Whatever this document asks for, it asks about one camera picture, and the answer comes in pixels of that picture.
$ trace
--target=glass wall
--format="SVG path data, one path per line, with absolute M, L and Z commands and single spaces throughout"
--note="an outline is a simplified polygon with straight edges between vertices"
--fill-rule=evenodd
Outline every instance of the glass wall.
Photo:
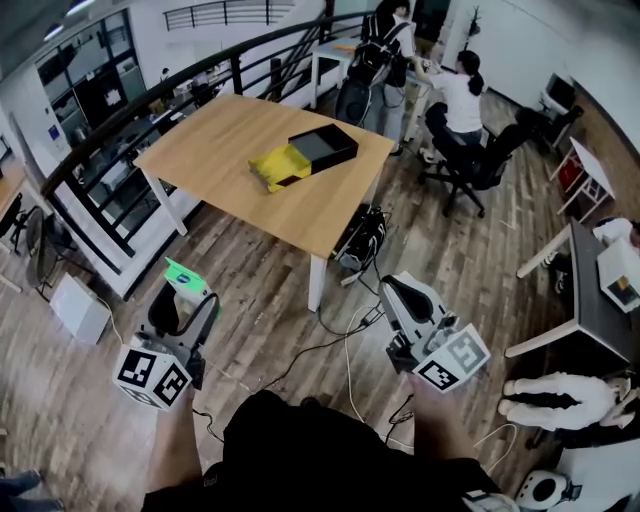
M 126 11 L 67 39 L 36 63 L 71 147 L 145 91 Z

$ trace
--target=backpack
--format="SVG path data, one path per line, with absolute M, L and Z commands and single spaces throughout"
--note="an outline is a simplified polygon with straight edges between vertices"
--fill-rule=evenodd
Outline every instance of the backpack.
M 409 23 L 403 22 L 382 35 L 378 31 L 377 17 L 373 15 L 365 18 L 362 25 L 362 42 L 355 50 L 348 77 L 367 87 L 384 80 L 393 60 L 400 54 L 398 34 L 409 26 Z
M 355 281 L 367 270 L 378 255 L 386 234 L 387 222 L 382 210 L 360 205 L 333 254 L 343 267 L 355 272 L 342 282 L 343 285 Z

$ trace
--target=yellow box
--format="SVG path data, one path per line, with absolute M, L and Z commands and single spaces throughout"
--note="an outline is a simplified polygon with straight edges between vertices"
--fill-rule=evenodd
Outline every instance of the yellow box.
M 249 167 L 271 193 L 311 176 L 311 162 L 291 144 L 249 160 Z

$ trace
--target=white cable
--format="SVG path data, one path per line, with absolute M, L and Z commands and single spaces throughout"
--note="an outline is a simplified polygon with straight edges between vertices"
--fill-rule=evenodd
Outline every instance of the white cable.
M 513 439 L 511 439 L 511 444 L 509 444 L 509 448 L 507 448 L 507 451 L 504 452 L 504 455 L 502 457 L 500 457 L 495 463 L 493 463 L 491 465 L 491 467 L 487 470 L 487 473 L 491 473 L 494 468 L 500 464 L 507 455 L 509 455 L 509 452 L 511 452 L 511 448 L 513 448 L 513 445 L 516 442 L 516 438 L 518 437 L 518 427 L 516 425 L 514 425 L 513 423 L 505 423 L 504 425 L 500 425 L 497 429 L 495 429 L 493 432 L 491 432 L 490 434 L 487 434 L 486 436 L 484 436 L 482 439 L 480 439 L 480 441 L 478 441 L 476 444 L 473 445 L 474 448 L 476 448 L 479 444 L 485 442 L 487 439 L 489 439 L 491 436 L 493 436 L 494 434 L 500 432 L 500 430 L 502 430 L 505 427 L 512 427 L 513 428 Z
M 124 341 L 122 340 L 122 336 L 120 336 L 120 333 L 118 332 L 118 329 L 116 329 L 116 323 L 113 320 L 113 311 L 111 311 L 111 308 L 109 307 L 109 304 L 107 304 L 104 300 L 102 300 L 100 297 L 98 297 L 96 295 L 96 299 L 98 299 L 100 302 L 102 302 L 105 306 L 107 306 L 107 309 L 109 310 L 109 317 L 111 318 L 111 325 L 113 326 L 113 332 L 116 333 L 116 336 L 118 337 L 118 339 L 120 340 L 120 343 L 122 343 L 124 345 Z
M 347 327 L 347 330 L 345 331 L 346 333 L 351 332 L 351 326 L 353 325 L 353 321 L 356 319 L 356 316 L 358 315 L 358 313 L 360 313 L 360 311 L 362 311 L 363 309 L 368 309 L 369 313 L 371 313 L 372 310 L 377 309 L 376 306 L 362 306 L 361 308 L 359 308 L 351 317 L 351 322 L 349 322 L 349 327 Z M 351 402 L 351 408 L 353 409 L 353 412 L 356 413 L 356 416 L 358 417 L 358 419 L 364 423 L 364 420 L 362 419 L 362 416 L 360 416 L 360 413 L 358 412 L 358 409 L 356 409 L 355 404 L 353 403 L 353 393 L 351 390 L 351 364 L 349 363 L 349 349 L 347 348 L 347 340 L 349 339 L 349 336 L 345 336 L 344 337 L 344 354 L 345 357 L 347 359 L 347 382 L 349 383 L 349 402 Z

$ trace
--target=person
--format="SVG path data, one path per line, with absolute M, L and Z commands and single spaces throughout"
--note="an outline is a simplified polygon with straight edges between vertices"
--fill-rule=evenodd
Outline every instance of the person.
M 536 407 L 504 399 L 498 404 L 498 412 L 509 421 L 549 431 L 581 430 L 598 422 L 604 427 L 624 428 L 635 418 L 634 412 L 624 414 L 624 409 L 638 397 L 638 391 L 631 390 L 629 379 L 605 382 L 597 377 L 556 372 L 539 379 L 509 380 L 504 384 L 503 393 L 509 398 L 523 393 L 569 395 L 576 405 L 566 409 Z
M 393 27 L 405 23 L 411 6 L 409 0 L 382 0 L 375 12 L 378 33 L 388 34 Z M 363 39 L 366 38 L 366 25 Z M 402 118 L 405 112 L 405 85 L 407 82 L 407 63 L 413 63 L 416 75 L 420 80 L 427 80 L 419 57 L 416 56 L 415 43 L 411 27 L 402 29 L 397 37 L 396 49 L 398 57 L 390 66 L 383 82 L 375 84 L 371 89 L 371 105 L 364 118 L 365 130 L 379 133 L 393 140 L 391 156 L 402 153 L 400 137 L 402 135 Z
M 0 510 L 9 512 L 59 512 L 64 511 L 60 500 L 28 500 L 21 494 L 35 489 L 42 482 L 38 471 L 32 469 L 13 478 L 0 478 Z
M 442 91 L 445 99 L 445 103 L 436 103 L 427 111 L 427 127 L 433 137 L 446 137 L 458 144 L 480 144 L 480 96 L 484 90 L 480 57 L 470 50 L 461 51 L 455 70 L 455 73 L 427 75 L 427 81 Z M 434 162 L 433 149 L 424 147 L 418 152 L 426 163 Z
M 223 460 L 204 475 L 191 388 L 172 411 L 158 413 L 143 512 L 253 502 L 261 508 L 350 502 L 416 503 L 449 512 L 517 510 L 481 469 L 451 397 L 419 379 L 411 384 L 413 456 L 389 448 L 371 427 L 315 399 L 290 406 L 263 390 L 238 408 L 224 430 Z M 487 508 L 488 502 L 502 508 Z
M 607 217 L 593 228 L 595 236 L 605 247 L 609 247 L 619 239 L 624 239 L 640 255 L 640 222 L 630 221 L 624 217 Z M 573 289 L 573 269 L 571 256 L 553 252 L 547 256 L 542 266 L 555 273 L 554 291 L 565 295 Z

